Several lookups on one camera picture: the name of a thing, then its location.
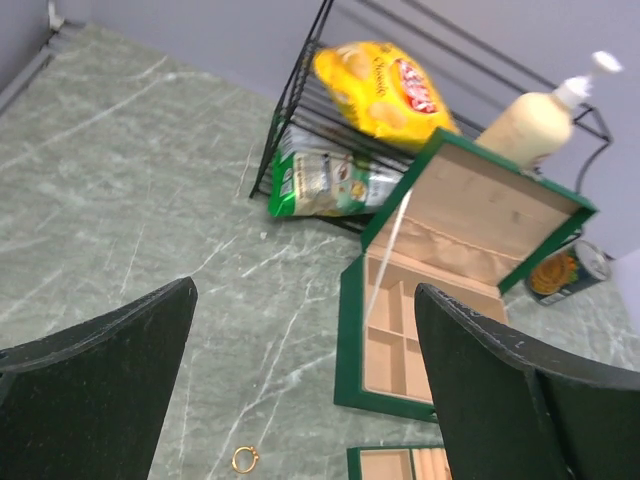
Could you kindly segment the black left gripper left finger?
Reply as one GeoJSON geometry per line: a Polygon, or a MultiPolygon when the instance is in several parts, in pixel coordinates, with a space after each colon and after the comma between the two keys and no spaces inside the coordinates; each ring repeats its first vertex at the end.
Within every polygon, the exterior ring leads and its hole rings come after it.
{"type": "Polygon", "coordinates": [[[180,278],[2,350],[2,478],[147,478],[197,299],[180,278]]]}

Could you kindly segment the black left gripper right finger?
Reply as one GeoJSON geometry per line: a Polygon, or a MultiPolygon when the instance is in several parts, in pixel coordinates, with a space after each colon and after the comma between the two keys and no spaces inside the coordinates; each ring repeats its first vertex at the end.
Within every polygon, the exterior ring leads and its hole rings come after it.
{"type": "Polygon", "coordinates": [[[415,318],[454,478],[638,478],[638,373],[553,347],[425,283],[415,318]]]}

